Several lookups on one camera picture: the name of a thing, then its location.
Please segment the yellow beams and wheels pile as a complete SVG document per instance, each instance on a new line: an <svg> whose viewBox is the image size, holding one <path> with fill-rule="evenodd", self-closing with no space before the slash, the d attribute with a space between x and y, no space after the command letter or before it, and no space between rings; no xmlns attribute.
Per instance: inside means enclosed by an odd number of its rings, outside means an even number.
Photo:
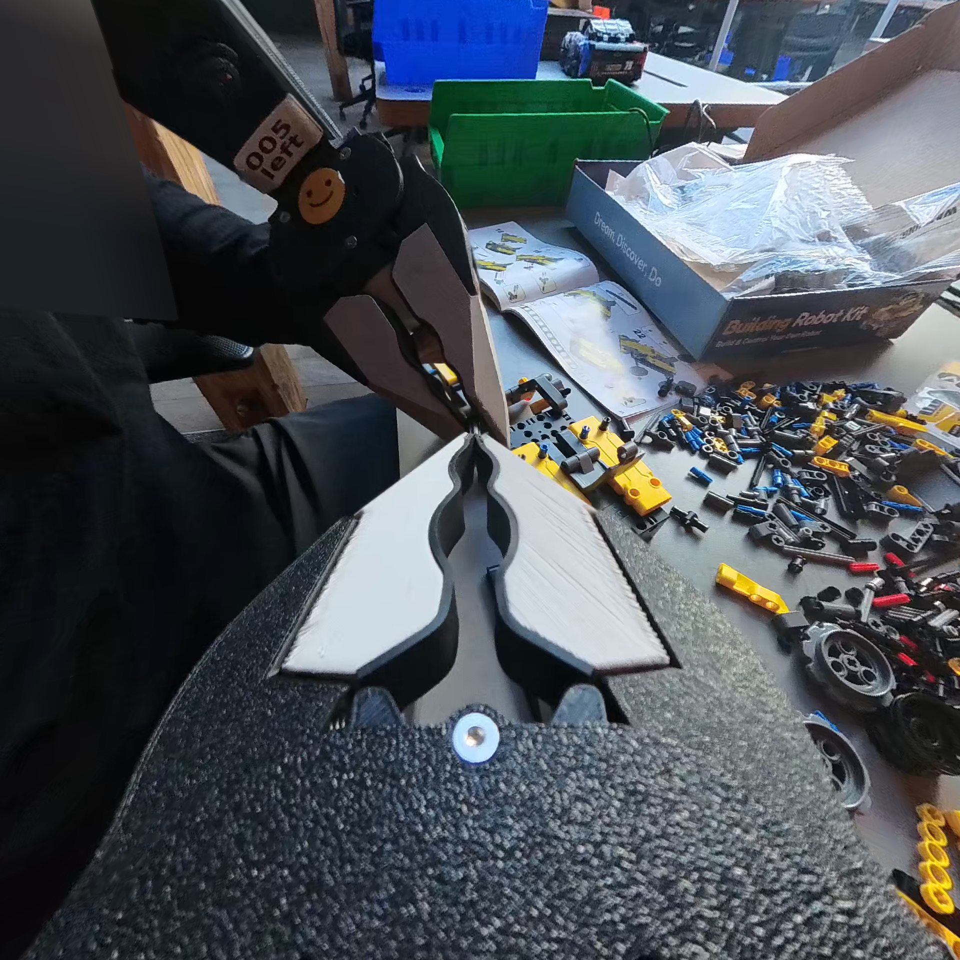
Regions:
<svg viewBox="0 0 960 960"><path fill-rule="evenodd" d="M807 626L797 653L810 680L861 717L890 766L911 776L958 777L956 703L898 674L880 646L848 626Z"/></svg>

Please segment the partly built yellow model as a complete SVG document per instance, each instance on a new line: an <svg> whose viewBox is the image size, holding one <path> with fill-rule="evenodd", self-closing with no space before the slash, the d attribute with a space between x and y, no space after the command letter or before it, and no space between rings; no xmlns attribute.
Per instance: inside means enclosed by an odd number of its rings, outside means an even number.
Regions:
<svg viewBox="0 0 960 960"><path fill-rule="evenodd" d="M668 521L671 494L636 440L618 434L608 416L574 419L569 394L552 374L521 378L505 391L512 454L584 502L598 491L615 495L649 543Z"/></svg>

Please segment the cardboard set box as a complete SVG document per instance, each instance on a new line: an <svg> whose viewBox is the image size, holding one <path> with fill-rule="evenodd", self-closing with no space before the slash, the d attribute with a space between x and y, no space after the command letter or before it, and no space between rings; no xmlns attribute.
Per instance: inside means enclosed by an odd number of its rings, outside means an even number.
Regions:
<svg viewBox="0 0 960 960"><path fill-rule="evenodd" d="M724 366L902 336L953 283L909 281L846 291L726 297L605 189L631 160L577 160L567 219L634 297L698 361Z"/></svg>

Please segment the open instruction booklet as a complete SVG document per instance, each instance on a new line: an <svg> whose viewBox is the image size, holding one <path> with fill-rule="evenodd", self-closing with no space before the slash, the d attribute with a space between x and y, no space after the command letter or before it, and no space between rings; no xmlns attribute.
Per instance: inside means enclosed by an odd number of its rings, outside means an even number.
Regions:
<svg viewBox="0 0 960 960"><path fill-rule="evenodd" d="M476 227L468 238L486 296L608 413L630 420L706 386L646 308L601 279L585 254L547 244L517 222Z"/></svg>

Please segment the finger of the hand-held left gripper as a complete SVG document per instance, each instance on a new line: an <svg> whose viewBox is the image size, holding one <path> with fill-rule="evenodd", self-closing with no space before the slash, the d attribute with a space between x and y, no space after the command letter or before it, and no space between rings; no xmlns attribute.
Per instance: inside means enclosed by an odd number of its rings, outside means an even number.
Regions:
<svg viewBox="0 0 960 960"><path fill-rule="evenodd" d="M401 242L391 278L416 321L418 359L449 367L474 423L506 445L509 414L493 335L462 226L453 237L460 243L455 252L466 254L466 280L428 224Z"/></svg>
<svg viewBox="0 0 960 960"><path fill-rule="evenodd" d="M462 414L439 395L439 386L402 346L398 328L367 294L339 299L324 323L362 382L398 410L450 441L467 432Z"/></svg>

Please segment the clear plastic parts bag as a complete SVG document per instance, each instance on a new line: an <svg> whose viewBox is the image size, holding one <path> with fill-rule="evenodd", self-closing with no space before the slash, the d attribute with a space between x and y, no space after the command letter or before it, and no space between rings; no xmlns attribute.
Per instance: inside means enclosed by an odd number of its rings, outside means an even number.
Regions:
<svg viewBox="0 0 960 960"><path fill-rule="evenodd" d="M726 297L842 289L880 276L846 231L873 211L852 163L801 152L732 164L688 143L608 174L605 190Z"/></svg>

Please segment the small black connector piece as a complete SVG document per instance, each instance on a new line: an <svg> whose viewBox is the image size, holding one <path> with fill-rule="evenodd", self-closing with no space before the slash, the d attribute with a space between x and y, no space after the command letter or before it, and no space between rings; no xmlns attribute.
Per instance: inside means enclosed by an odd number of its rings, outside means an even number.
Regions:
<svg viewBox="0 0 960 960"><path fill-rule="evenodd" d="M469 433L473 427L474 410L469 402L456 370L443 362L423 363L421 371L427 385L441 406L452 416L462 432Z"/></svg>

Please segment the green plastic bin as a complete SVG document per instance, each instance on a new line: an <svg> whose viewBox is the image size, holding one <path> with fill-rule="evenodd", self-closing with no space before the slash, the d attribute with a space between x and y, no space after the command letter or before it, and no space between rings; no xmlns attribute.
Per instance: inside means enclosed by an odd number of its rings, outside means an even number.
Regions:
<svg viewBox="0 0 960 960"><path fill-rule="evenodd" d="M576 161L648 159L668 114L615 79L444 79L427 130L435 173L460 209L558 207Z"/></svg>

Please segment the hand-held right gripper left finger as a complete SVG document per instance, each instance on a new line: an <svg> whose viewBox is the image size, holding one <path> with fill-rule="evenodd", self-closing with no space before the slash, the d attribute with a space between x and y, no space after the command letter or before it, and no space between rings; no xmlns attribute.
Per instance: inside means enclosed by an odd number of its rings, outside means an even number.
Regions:
<svg viewBox="0 0 960 960"><path fill-rule="evenodd" d="M443 446L354 515L281 657L281 674L414 703L454 664L450 554L465 530L476 436Z"/></svg>

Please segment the blue plastic bin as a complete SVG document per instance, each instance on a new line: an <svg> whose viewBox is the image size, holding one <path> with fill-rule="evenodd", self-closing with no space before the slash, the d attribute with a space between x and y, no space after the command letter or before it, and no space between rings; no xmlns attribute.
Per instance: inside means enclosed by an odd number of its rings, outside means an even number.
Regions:
<svg viewBox="0 0 960 960"><path fill-rule="evenodd" d="M547 1L375 1L375 59L393 86L531 80L547 12Z"/></svg>

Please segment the person's left forearm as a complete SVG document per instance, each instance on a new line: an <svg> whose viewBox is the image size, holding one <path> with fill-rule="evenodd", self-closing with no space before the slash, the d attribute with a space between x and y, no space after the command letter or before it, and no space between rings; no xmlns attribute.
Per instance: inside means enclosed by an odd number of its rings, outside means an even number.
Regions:
<svg viewBox="0 0 960 960"><path fill-rule="evenodd" d="M347 294L311 280L303 290L280 281L271 227L253 223L142 168L166 259L178 324L251 347L302 345L368 385L330 333L325 315Z"/></svg>

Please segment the yellow black sticker sheet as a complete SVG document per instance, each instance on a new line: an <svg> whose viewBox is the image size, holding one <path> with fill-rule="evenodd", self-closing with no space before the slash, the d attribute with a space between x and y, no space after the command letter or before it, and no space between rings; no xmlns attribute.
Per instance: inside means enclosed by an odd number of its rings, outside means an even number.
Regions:
<svg viewBox="0 0 960 960"><path fill-rule="evenodd" d="M932 442L959 451L959 363L946 364L923 380L905 409L925 421Z"/></svg>

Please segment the pile of small building pieces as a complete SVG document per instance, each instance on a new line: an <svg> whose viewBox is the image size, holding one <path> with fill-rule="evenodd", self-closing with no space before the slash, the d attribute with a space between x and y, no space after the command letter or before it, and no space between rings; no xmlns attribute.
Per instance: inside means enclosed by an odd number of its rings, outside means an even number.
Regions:
<svg viewBox="0 0 960 960"><path fill-rule="evenodd" d="M788 558L788 573L811 563L866 577L841 592L829 585L788 602L720 562L715 583L764 613L797 653L816 623L847 626L872 640L912 679L958 706L958 457L932 441L905 397L876 382L784 385L711 378L696 394L642 414L641 455L680 450L702 505L745 518L761 546ZM709 527L671 500L685 532ZM869 803L870 776L850 741L821 711L808 726L836 790ZM915 878L890 871L894 898L958 958L958 797L916 804Z"/></svg>

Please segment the wooden top table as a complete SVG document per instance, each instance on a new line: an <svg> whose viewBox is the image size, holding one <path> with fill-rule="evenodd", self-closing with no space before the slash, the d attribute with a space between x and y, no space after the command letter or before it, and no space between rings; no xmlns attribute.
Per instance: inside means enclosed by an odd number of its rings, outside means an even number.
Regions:
<svg viewBox="0 0 960 960"><path fill-rule="evenodd" d="M387 79L384 63L374 64L376 111L388 127L426 127L430 115L430 84L394 84ZM784 102L787 95L728 78L713 71L682 63L660 54L649 54L644 72L633 87L648 100L669 111L666 129L684 125L690 106L699 102L709 108L719 130L751 128L767 110Z"/></svg>

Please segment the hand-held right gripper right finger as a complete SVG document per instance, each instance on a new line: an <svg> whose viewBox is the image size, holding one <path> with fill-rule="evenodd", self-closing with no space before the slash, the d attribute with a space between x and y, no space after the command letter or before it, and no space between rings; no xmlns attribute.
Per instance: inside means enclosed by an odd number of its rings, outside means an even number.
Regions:
<svg viewBox="0 0 960 960"><path fill-rule="evenodd" d="M512 680L536 698L562 698L574 685L671 666L589 503L482 435L478 477L502 555L492 576L496 653Z"/></svg>

